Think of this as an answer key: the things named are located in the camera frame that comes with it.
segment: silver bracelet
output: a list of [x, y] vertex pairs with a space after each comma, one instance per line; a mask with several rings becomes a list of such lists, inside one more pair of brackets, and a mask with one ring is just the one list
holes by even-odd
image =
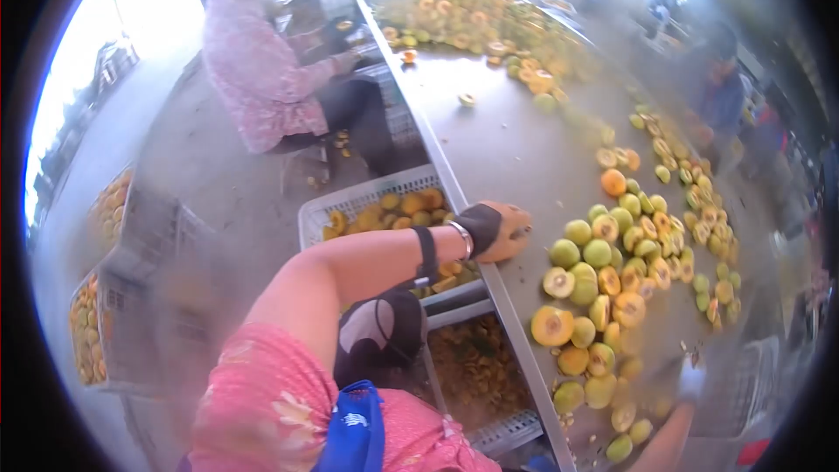
[[469, 232], [466, 228], [458, 225], [455, 221], [446, 221], [446, 225], [454, 227], [457, 230], [457, 233], [461, 235], [463, 238], [463, 242], [467, 244], [467, 255], [460, 259], [461, 262], [467, 261], [472, 257], [472, 252], [475, 250], [475, 243], [472, 241], [472, 236], [469, 235]]

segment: pink shirt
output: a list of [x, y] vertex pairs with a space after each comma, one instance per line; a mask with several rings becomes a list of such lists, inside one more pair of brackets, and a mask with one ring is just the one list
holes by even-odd
[[[384, 472], [498, 472], [461, 425], [401, 390], [379, 390]], [[198, 406], [193, 470], [311, 470], [338, 389], [331, 373], [278, 327], [245, 324], [225, 344]]]
[[204, 62], [249, 152], [267, 152], [285, 135], [326, 133], [312, 93], [336, 74], [336, 60], [301, 67], [289, 46], [304, 50], [311, 39], [280, 37], [257, 4], [207, 0]]

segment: black wristband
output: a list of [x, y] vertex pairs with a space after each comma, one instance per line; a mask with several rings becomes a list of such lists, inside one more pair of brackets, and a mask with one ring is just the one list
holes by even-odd
[[472, 243], [475, 246], [472, 250], [472, 259], [480, 256], [492, 246], [501, 229], [501, 214], [487, 205], [470, 206], [455, 217], [454, 221], [472, 236]]
[[413, 281], [408, 281], [411, 288], [424, 288], [437, 282], [437, 247], [434, 244], [434, 236], [425, 226], [411, 226], [419, 239], [419, 248], [422, 251], [422, 264], [417, 267], [417, 276]]

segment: blue apron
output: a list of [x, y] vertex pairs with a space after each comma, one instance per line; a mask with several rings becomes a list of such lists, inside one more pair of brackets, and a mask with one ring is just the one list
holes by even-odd
[[338, 393], [326, 430], [326, 446], [315, 472], [381, 472], [384, 455], [382, 399], [370, 381], [360, 381]]

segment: black pants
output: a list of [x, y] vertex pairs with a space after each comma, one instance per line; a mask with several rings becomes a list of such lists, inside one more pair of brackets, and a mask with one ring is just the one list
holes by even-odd
[[[320, 102], [329, 131], [349, 131], [350, 150], [362, 156], [371, 172], [387, 175], [398, 171], [382, 91], [375, 79], [353, 77], [331, 82], [316, 91], [315, 97]], [[310, 139], [311, 134], [283, 137], [288, 146]]]

